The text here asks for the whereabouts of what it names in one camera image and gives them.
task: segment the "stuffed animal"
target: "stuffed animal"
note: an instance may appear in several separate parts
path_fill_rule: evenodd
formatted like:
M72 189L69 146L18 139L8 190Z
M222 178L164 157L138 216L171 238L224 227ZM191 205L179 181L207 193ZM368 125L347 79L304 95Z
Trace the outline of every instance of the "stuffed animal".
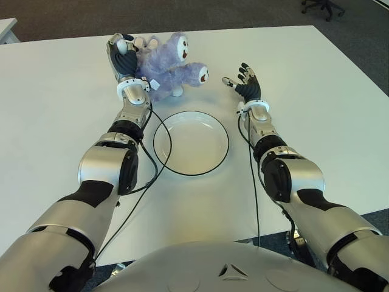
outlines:
M165 44L161 44L156 36L152 36L148 42L137 37L134 44L139 49L137 78L146 77L150 82L149 95L152 101L181 96L184 92L182 84L198 87L209 78L205 64L185 64L189 45L183 33L172 34Z

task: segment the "black cable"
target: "black cable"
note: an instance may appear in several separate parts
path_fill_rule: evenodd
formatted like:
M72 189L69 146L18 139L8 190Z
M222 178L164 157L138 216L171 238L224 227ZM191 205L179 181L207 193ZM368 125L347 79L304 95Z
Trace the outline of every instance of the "black cable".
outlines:
M248 143L250 148L253 149L253 147L251 146L249 140L247 140L247 138L242 133L242 129L241 129L241 116L239 116L239 118L238 118L238 130L239 130L239 133L241 133L242 138Z
M239 133L241 133L241 136L243 137L243 139L244 139L244 140L248 143L248 145L249 145L249 159L250 159L251 175L252 175L253 185L254 185L255 211L256 211L256 227L257 227L257 229L258 229L258 246L259 246L259 245L260 245L260 219L259 219L259 213L258 213L258 196L257 196L257 194L256 194L255 175L254 175L253 163L252 163L252 158L251 158L251 149L252 149L252 146L251 146L251 143L250 143L250 135L249 135L249 139L246 139L246 137L245 137L245 136L243 135L243 133L242 133L240 121L241 121L241 116L239 116L239 118L238 118L238 129L239 129Z
M163 122L163 120L156 114L155 111L151 110L151 113L153 113L161 122L161 124L164 126L164 128L166 129L166 132L168 133L168 137L169 137L169 143L170 143L170 149L169 149L169 154L166 158L166 161L165 163L163 164L161 170L159 171L159 173L157 174L156 176L156 179L159 177L159 175L162 173L162 171L164 170L169 158L170 158L170 154L171 154L171 148L172 148L172 142L171 142L171 136L170 136L170 133L169 133L169 130L168 128L166 127L165 123ZM137 200L135 206L133 207L133 209L131 210L131 212L128 214L128 216L126 217L126 219L123 221L123 223L119 226L119 228L115 231L115 233L111 236L111 238L105 243L105 245L102 247L102 249L98 252L97 256L96 256L96 259L98 259L98 257L102 254L102 252L107 248L107 246L110 244L110 242L114 239L114 237L120 232L120 230L122 229L122 227L126 224L126 222L128 221L128 219L131 217L131 215L134 213L135 211L135 208L138 206L140 200L143 198L143 196L145 195L145 193L147 192L147 190L152 186L153 183L149 184L146 189L143 191L143 193L140 195L139 199Z
M153 104L152 104L151 101L150 101L150 113L149 113L149 115L148 115L148 117L147 117L147 120L146 120L145 124L144 124L143 127L141 128L142 131L146 128L146 126L147 126L147 124L148 124L148 121L149 121L150 118L151 118L152 113L153 113Z
M158 175L158 167L157 167L157 164L156 164L155 160L151 157L150 153L147 151L147 149L146 149L146 147L144 146L142 140L140 140L139 144L140 144L140 146L142 147L143 151L146 153L147 157L149 158L149 160L151 161L151 163L152 163L153 166L154 166L154 176L153 176L153 178L152 178L148 183L146 183L143 187L140 187L139 189L132 190L132 191L130 191L130 193L137 193L137 192L140 192L141 190L146 189L148 186L152 185L153 182L155 182L155 180L157 179L157 175Z
M151 115L153 114L153 104L150 102L150 114L148 115L147 117L147 120L145 122L145 124L143 125L143 127L141 128L142 132L144 131L144 129L146 128L150 118L151 118ZM140 192L141 190L144 190L147 188L147 186L150 186L156 179L157 179L157 174L158 174L158 168L157 168L157 164L155 162L155 160L151 157L151 155L149 154L149 152L147 151L146 147L144 146L142 140L140 140L139 142L140 146L142 147L143 151L146 153L147 157L149 158L149 160L151 161L151 163L153 164L154 166L154 176L153 178L148 181L143 187L140 187L138 189L135 189L135 190L132 190L130 191L129 193L127 193L127 195L129 195L130 193L137 193L137 192Z

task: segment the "silver robot arm segment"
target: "silver robot arm segment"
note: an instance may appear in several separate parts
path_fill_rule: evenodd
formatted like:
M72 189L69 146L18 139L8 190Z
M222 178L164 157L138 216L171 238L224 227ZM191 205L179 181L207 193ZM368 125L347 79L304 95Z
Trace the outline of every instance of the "silver robot arm segment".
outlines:
M389 237L350 208L324 199L323 173L277 133L252 69L243 63L239 71L243 84L222 81L244 97L238 113L266 193L293 219L330 274L362 291L383 291L389 281Z
M117 33L107 43L123 109L83 156L80 188L54 203L0 257L2 291L80 291L92 277L120 195L136 185L137 148L151 106L148 83L135 78L131 39Z

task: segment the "plush toy face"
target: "plush toy face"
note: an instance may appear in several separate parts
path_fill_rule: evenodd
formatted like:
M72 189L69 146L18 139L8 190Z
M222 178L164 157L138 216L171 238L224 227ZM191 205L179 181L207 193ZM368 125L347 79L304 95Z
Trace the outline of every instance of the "plush toy face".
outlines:
M184 61L189 53L188 39L185 36L181 36L177 42L177 54L180 61Z
M199 72L199 82L205 83L209 78L208 68L206 66L202 67Z

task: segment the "robotic hand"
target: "robotic hand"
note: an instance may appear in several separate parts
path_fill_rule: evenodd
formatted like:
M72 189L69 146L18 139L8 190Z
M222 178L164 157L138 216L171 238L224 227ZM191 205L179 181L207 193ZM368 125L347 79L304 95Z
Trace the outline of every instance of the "robotic hand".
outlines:
M253 70L242 63L239 71L244 74L238 76L243 84L226 77L222 82L244 98L238 113L266 193L292 224L296 222L329 274L362 291L389 289L389 237L351 209L324 199L319 167L288 147L277 133Z

